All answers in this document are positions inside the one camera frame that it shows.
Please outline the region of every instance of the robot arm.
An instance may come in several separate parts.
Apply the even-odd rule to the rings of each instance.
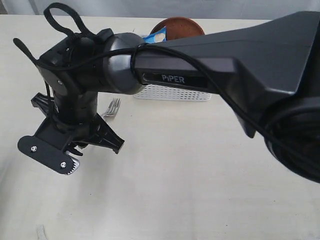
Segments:
[[[60,8],[81,33],[58,25],[50,14]],[[61,3],[44,15],[68,35],[38,60],[32,60],[53,97],[32,100],[46,115],[19,150],[61,174],[79,162],[68,155],[88,144],[118,153],[124,141],[97,114],[98,92],[135,94],[155,84],[220,94],[235,111],[245,133],[262,133],[270,152],[287,168],[320,182],[314,160],[320,137],[319,12],[298,12],[258,26],[204,36],[144,44],[133,33],[93,34],[78,14]]]

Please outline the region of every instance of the blue wrapper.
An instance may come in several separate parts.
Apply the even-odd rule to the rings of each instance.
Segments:
[[[162,28],[161,30],[150,34],[149,36],[144,37],[146,43],[154,44],[167,41],[166,39],[166,27]]]

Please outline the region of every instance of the white plastic basket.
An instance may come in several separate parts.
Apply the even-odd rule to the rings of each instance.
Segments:
[[[183,90],[167,86],[148,85],[141,92],[133,95],[136,99],[206,102],[211,94],[200,91]]]

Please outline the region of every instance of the brown plate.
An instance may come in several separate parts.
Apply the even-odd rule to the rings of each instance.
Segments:
[[[190,18],[176,16],[167,18],[159,22],[151,31],[151,34],[166,27],[166,39],[182,39],[187,37],[194,37],[204,35],[203,29]]]

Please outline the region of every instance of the metal fork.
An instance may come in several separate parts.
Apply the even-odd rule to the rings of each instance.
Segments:
[[[120,103],[121,103],[120,98],[114,98],[110,102],[108,109],[105,111],[104,114],[102,114],[102,117],[103,118],[114,117],[120,108]]]

